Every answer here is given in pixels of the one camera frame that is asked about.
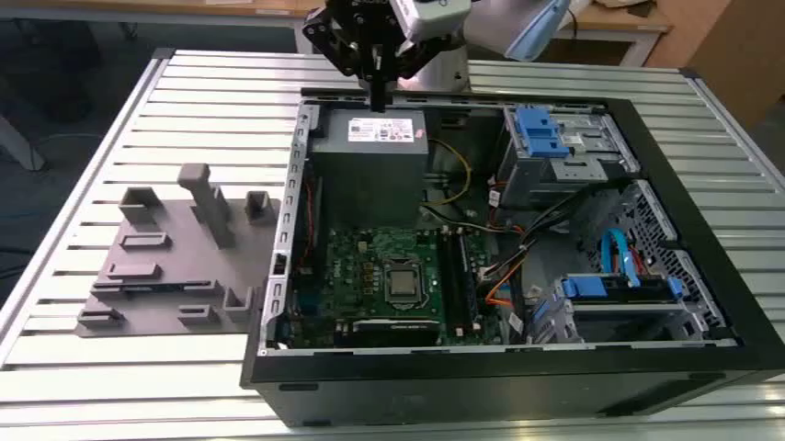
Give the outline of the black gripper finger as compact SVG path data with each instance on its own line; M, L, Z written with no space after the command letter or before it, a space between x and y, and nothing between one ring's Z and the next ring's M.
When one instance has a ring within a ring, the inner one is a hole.
M370 46L353 46L353 36L329 7L313 9L302 26L302 35L345 76L356 76L369 95L370 110L380 112L380 87L370 65Z
M402 53L397 53L400 44L386 42L381 46L378 68L378 112L385 113L390 102L388 97L393 84L401 78L412 79L444 49L442 39L429 39L416 43Z

